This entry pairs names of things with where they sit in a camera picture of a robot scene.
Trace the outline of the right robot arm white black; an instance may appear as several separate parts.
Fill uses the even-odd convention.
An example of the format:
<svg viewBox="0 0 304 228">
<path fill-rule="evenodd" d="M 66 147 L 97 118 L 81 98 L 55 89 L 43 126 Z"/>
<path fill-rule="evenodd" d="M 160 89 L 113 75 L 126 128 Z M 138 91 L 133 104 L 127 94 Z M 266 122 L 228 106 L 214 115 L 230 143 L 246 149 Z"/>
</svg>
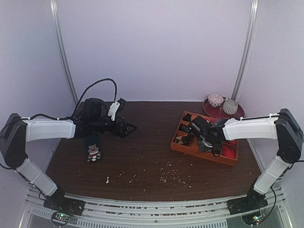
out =
<svg viewBox="0 0 304 228">
<path fill-rule="evenodd" d="M 247 140 L 268 149 L 276 149 L 273 157 L 265 156 L 269 164 L 256 178 L 244 198 L 246 209 L 254 209 L 265 194 L 293 164 L 300 161 L 304 132 L 289 109 L 249 118 L 225 118 L 210 123 L 203 117 L 194 118 L 188 129 L 206 151 L 218 151 L 223 142 Z"/>
</svg>

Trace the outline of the wooden compartment tray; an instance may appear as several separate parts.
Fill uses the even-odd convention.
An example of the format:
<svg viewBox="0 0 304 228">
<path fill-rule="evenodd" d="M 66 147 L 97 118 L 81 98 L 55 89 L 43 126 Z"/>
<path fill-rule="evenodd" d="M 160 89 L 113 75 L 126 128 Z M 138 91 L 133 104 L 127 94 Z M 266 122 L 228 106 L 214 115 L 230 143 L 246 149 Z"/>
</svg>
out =
<svg viewBox="0 0 304 228">
<path fill-rule="evenodd" d="M 238 142 L 223 141 L 218 148 L 206 148 L 201 139 L 190 133 L 188 125 L 196 117 L 202 117 L 207 122 L 214 124 L 216 119 L 201 114 L 183 112 L 175 135 L 171 141 L 170 148 L 174 151 L 196 156 L 205 160 L 210 160 L 226 165 L 234 166 L 238 162 Z"/>
</svg>

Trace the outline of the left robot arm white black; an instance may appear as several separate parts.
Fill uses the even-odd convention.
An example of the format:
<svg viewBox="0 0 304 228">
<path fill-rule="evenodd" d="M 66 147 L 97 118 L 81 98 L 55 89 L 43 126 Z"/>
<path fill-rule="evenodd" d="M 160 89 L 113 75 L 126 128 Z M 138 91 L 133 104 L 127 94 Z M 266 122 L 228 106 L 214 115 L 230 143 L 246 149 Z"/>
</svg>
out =
<svg viewBox="0 0 304 228">
<path fill-rule="evenodd" d="M 79 113 L 66 118 L 45 114 L 33 117 L 11 114 L 0 132 L 0 152 L 5 162 L 1 167 L 17 172 L 40 190 L 58 211 L 64 211 L 68 207 L 65 192 L 29 159 L 26 143 L 47 139 L 82 139 L 104 132 L 125 138 L 137 130 L 137 126 L 117 115 L 125 103 L 121 98 L 106 107 L 103 100 L 88 98 Z M 102 114 L 102 108 L 105 107 L 105 114 Z"/>
</svg>

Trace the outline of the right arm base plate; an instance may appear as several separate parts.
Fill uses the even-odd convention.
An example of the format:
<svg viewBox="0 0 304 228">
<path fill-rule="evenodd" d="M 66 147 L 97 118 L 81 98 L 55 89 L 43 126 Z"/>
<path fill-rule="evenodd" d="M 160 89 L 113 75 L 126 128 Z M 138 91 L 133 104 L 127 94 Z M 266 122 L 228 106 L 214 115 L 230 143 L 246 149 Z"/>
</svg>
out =
<svg viewBox="0 0 304 228">
<path fill-rule="evenodd" d="M 257 200 L 252 197 L 240 197 L 236 199 L 230 199 L 227 201 L 227 206 L 230 215 L 235 215 L 239 213 L 244 213 L 252 210 L 259 209 L 261 206 L 266 207 L 268 202 L 265 198 Z"/>
</svg>

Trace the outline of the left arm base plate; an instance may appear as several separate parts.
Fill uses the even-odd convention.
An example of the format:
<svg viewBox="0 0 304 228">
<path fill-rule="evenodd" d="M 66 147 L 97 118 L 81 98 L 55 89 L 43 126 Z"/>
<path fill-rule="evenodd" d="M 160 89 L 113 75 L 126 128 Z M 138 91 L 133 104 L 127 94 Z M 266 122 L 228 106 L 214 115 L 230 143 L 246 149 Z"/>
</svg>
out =
<svg viewBox="0 0 304 228">
<path fill-rule="evenodd" d="M 58 207 L 52 205 L 47 200 L 44 201 L 43 206 L 64 214 L 81 216 L 85 207 L 85 202 L 78 199 L 64 198 L 63 203 Z"/>
</svg>

